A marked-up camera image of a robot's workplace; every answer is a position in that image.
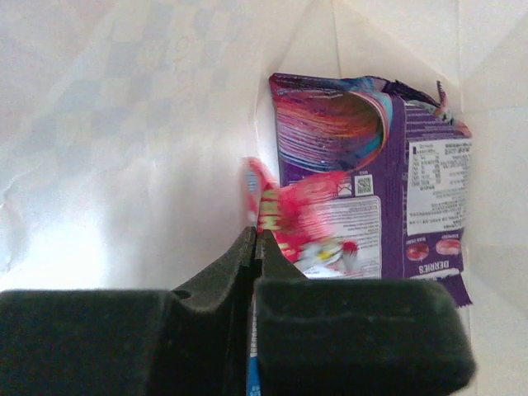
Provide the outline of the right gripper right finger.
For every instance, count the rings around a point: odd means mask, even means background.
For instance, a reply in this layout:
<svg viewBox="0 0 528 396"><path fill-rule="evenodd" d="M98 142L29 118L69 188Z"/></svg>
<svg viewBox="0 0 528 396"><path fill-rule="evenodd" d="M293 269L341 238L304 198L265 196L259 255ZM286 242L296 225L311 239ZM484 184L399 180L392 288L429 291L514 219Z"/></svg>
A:
<svg viewBox="0 0 528 396"><path fill-rule="evenodd" d="M270 232L254 288L262 395L450 395L477 364L433 280L310 280Z"/></svg>

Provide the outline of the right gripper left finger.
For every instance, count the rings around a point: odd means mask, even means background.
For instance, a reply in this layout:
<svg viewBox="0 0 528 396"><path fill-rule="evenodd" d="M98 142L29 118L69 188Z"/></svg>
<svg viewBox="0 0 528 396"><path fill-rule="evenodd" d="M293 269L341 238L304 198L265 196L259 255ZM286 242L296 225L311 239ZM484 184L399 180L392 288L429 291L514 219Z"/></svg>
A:
<svg viewBox="0 0 528 396"><path fill-rule="evenodd" d="M175 290L1 295L4 395L243 395L256 232Z"/></svg>

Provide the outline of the red snack pack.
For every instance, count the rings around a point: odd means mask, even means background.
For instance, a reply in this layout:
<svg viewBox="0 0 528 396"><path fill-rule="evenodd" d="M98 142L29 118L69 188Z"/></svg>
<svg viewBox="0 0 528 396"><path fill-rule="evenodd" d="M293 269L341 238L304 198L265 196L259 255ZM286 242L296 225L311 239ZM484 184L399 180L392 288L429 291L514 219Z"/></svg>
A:
<svg viewBox="0 0 528 396"><path fill-rule="evenodd" d="M257 158L243 164L248 222L258 233L269 231L280 252L313 278L350 275L357 263L357 243L341 241L323 218L323 205L337 197L346 172L325 172L280 186Z"/></svg>

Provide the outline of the blue checkered paper bag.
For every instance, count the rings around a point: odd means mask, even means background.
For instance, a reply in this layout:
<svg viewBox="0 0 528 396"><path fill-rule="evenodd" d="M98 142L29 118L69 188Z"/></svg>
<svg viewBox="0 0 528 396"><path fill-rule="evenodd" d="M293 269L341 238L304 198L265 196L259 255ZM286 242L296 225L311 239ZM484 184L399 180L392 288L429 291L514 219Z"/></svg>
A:
<svg viewBox="0 0 528 396"><path fill-rule="evenodd" d="M4 1L1 287L176 287L277 173L268 77L442 86L474 137L468 395L527 392L524 1Z"/></svg>

